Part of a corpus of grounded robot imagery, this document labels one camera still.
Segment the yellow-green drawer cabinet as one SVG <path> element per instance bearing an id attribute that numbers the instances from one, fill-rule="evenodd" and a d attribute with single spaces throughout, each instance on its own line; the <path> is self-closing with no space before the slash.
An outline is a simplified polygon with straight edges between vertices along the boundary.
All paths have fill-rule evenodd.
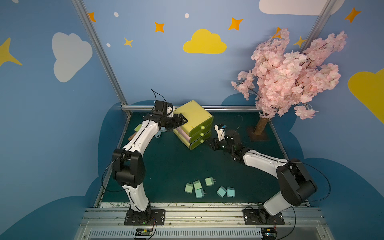
<path id="1" fill-rule="evenodd" d="M 204 122 L 206 119 L 213 117 L 208 111 L 200 106 L 196 101 L 190 101 L 174 111 L 175 114 L 183 114 L 188 122 L 181 128 L 189 134 L 191 126 L 197 123 Z"/>

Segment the green plug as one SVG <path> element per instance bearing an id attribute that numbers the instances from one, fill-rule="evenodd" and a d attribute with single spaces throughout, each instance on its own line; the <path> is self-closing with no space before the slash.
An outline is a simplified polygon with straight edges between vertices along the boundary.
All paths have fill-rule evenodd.
<path id="1" fill-rule="evenodd" d="M 194 189 L 195 189 L 195 190 L 199 190 L 199 189 L 202 189 L 202 188 L 203 188 L 202 183 L 201 183 L 200 180 L 194 181 L 194 182 L 193 182 L 193 186 L 194 186 Z"/>
<path id="2" fill-rule="evenodd" d="M 207 187 L 211 187 L 215 184 L 215 179 L 213 177 L 205 178 L 205 183 Z"/>
<path id="3" fill-rule="evenodd" d="M 194 185 L 190 183 L 186 183 L 185 193 L 191 194 L 194 190 Z"/>

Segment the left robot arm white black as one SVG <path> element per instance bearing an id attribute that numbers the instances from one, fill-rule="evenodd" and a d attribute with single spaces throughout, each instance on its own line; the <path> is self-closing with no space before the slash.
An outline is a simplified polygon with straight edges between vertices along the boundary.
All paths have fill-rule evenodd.
<path id="1" fill-rule="evenodd" d="M 182 114 L 155 115 L 148 114 L 133 139 L 121 149 L 113 152 L 112 176 L 126 192 L 131 209 L 143 213 L 150 206 L 143 186 L 146 175 L 143 155 L 155 135 L 165 128 L 166 131 L 176 129 L 188 120 Z"/>

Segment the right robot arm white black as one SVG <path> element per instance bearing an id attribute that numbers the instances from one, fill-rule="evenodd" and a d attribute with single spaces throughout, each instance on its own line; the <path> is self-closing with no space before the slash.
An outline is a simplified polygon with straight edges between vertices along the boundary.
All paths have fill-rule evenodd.
<path id="1" fill-rule="evenodd" d="M 300 206 L 318 190 L 303 162 L 278 159 L 244 147 L 236 131 L 220 129 L 218 136 L 208 140 L 208 144 L 213 151 L 229 153 L 234 161 L 261 170 L 278 180 L 280 191 L 258 208 L 258 218 L 263 223 L 281 211 Z"/>

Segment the blue toy dustpan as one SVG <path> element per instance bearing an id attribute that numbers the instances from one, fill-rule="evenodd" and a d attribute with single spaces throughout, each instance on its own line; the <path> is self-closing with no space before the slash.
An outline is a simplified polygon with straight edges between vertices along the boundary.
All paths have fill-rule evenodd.
<path id="1" fill-rule="evenodd" d="M 155 138 L 160 138 L 161 134 L 166 131 L 167 129 L 165 127 L 161 127 L 160 130 L 155 134 Z"/>

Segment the teal plug far right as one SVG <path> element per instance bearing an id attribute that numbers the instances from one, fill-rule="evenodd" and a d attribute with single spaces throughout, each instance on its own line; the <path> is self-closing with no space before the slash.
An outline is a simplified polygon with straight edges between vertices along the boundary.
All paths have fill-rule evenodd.
<path id="1" fill-rule="evenodd" d="M 234 198 L 236 196 L 236 192 L 234 188 L 227 188 L 227 197 Z"/>

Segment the teal plug tilted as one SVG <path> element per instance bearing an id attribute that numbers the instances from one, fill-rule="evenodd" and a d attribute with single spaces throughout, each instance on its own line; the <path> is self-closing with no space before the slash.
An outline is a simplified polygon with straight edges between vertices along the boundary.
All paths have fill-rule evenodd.
<path id="1" fill-rule="evenodd" d="M 227 193 L 227 189 L 224 188 L 223 186 L 220 186 L 219 189 L 217 190 L 217 195 L 223 198 Z"/>

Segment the teal plug lower middle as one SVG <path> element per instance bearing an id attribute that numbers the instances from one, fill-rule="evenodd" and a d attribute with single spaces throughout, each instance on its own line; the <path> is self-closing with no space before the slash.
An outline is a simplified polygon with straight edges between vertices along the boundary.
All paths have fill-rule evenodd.
<path id="1" fill-rule="evenodd" d="M 197 199 L 201 199 L 205 196 L 205 191 L 203 189 L 197 189 L 195 190 L 195 195 Z"/>

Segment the pink cherry blossom tree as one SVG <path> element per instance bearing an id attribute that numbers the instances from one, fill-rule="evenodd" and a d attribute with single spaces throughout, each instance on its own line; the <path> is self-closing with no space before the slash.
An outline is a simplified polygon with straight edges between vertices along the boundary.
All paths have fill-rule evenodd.
<path id="1" fill-rule="evenodd" d="M 325 64 L 325 60 L 343 50 L 348 38 L 345 32 L 315 39 L 306 50 L 289 53 L 289 31 L 282 29 L 277 35 L 258 44 L 251 56 L 254 67 L 241 71 L 237 81 L 231 82 L 246 100 L 255 96 L 255 106 L 261 110 L 254 136 L 262 135 L 270 119 L 282 117 L 290 109 L 302 120 L 312 119 L 316 111 L 309 103 L 319 93 L 333 90 L 341 78 L 338 65 Z"/>

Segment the right controller board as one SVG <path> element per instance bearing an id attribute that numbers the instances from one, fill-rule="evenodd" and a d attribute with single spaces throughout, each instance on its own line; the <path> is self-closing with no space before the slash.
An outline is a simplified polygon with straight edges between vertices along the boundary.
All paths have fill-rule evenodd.
<path id="1" fill-rule="evenodd" d="M 276 240 L 277 238 L 277 231 L 273 228 L 262 228 L 261 234 L 263 240 Z"/>

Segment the controller board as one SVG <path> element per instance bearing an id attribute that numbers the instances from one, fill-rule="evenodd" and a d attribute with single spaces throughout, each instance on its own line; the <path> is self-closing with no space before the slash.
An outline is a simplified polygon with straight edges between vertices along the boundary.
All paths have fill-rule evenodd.
<path id="1" fill-rule="evenodd" d="M 261 234 L 263 240 L 276 240 L 277 238 L 277 231 L 273 228 L 262 228 Z"/>
<path id="2" fill-rule="evenodd" d="M 135 238 L 150 238 L 153 235 L 152 229 L 136 229 Z"/>

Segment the left controller board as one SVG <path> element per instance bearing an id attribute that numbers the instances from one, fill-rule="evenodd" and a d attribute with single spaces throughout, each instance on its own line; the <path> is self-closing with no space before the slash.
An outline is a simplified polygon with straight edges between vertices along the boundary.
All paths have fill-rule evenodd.
<path id="1" fill-rule="evenodd" d="M 136 229 L 135 238 L 150 238 L 153 235 L 152 229 Z"/>

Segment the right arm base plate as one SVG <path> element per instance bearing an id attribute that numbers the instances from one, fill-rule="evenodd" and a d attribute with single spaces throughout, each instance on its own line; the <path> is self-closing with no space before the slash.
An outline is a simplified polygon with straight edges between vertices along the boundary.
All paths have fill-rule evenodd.
<path id="1" fill-rule="evenodd" d="M 284 218 L 281 213 L 271 216 L 259 209 L 245 208 L 243 210 L 243 218 L 246 225 L 285 225 Z"/>

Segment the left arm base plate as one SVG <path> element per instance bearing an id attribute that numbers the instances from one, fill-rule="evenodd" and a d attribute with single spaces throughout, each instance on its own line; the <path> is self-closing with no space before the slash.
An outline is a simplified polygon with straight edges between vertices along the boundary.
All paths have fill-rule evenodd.
<path id="1" fill-rule="evenodd" d="M 124 220 L 125 226 L 144 226 L 165 224 L 166 210 L 149 210 L 145 212 L 136 212 L 128 210 Z"/>

